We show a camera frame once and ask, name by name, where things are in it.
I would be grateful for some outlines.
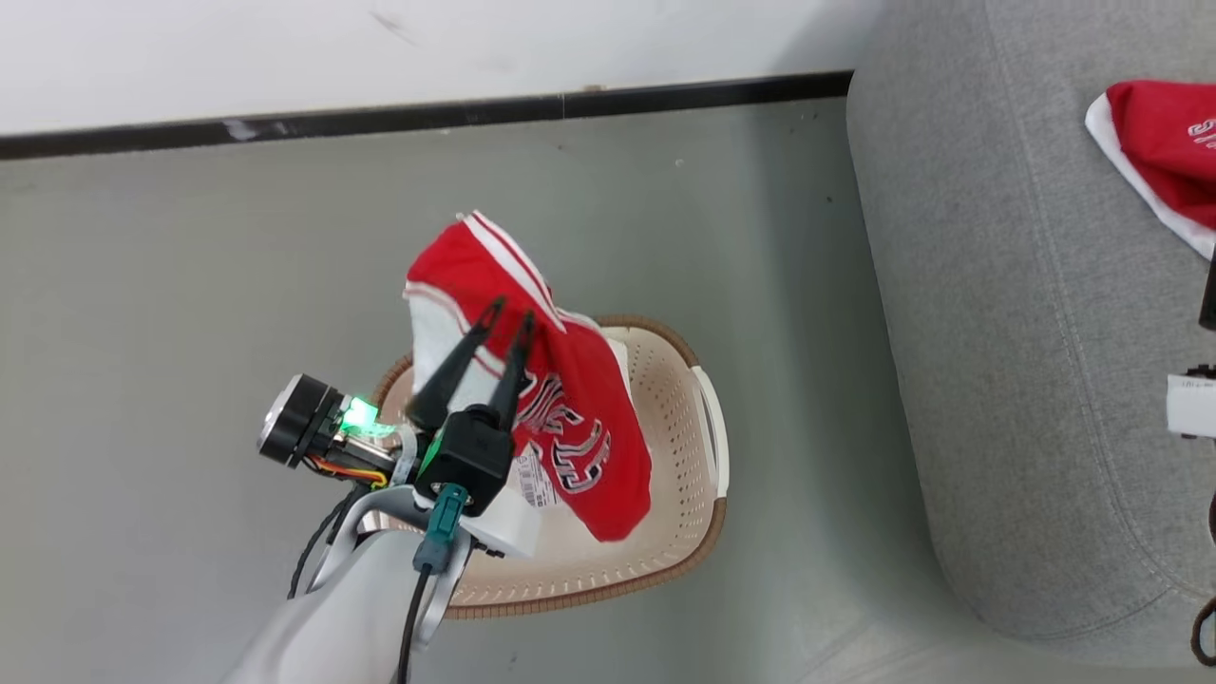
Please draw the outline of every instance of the green led light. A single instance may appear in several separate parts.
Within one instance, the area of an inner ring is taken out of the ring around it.
[[[378,415],[379,409],[359,397],[351,397],[350,408],[347,409],[347,415],[342,416],[342,427],[354,427],[359,431],[365,431],[376,425],[376,416]]]

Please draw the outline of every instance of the clothing tag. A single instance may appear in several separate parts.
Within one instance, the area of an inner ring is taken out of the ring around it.
[[[547,509],[563,503],[553,489],[553,483],[540,467],[540,453],[533,444],[524,447],[512,465],[512,470],[519,473],[519,490],[534,509]]]

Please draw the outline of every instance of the white wall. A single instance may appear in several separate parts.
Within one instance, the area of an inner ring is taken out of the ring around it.
[[[0,135],[852,68],[883,0],[5,0]]]

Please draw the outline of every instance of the laundry basket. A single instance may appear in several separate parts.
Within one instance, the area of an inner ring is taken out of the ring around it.
[[[449,618],[544,612],[612,599],[675,579],[705,560],[726,518],[730,455],[717,394],[688,344],[640,316],[597,319],[627,348],[630,392],[651,449],[651,511],[621,542],[601,543],[565,505],[541,509],[531,559],[474,554]],[[381,380],[371,403],[402,421],[413,382],[410,357]],[[371,514],[370,528],[406,527]]]

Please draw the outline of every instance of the gray sofa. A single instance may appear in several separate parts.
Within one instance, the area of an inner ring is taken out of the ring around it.
[[[958,598],[1080,661],[1188,665],[1216,595],[1206,263],[1088,136],[1133,78],[1216,82],[1216,4],[891,0],[849,138],[934,545]]]

